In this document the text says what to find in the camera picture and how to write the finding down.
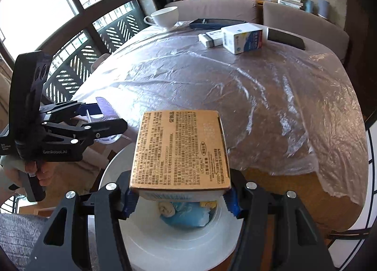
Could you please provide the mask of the person left hand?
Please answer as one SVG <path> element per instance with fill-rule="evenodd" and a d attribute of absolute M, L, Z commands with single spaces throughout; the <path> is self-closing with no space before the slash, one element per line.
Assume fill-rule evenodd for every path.
<path fill-rule="evenodd" d="M 30 202 L 43 200 L 43 186 L 52 181 L 57 163 L 24 161 L 13 156 L 1 157 L 1 203 L 24 189 Z"/>

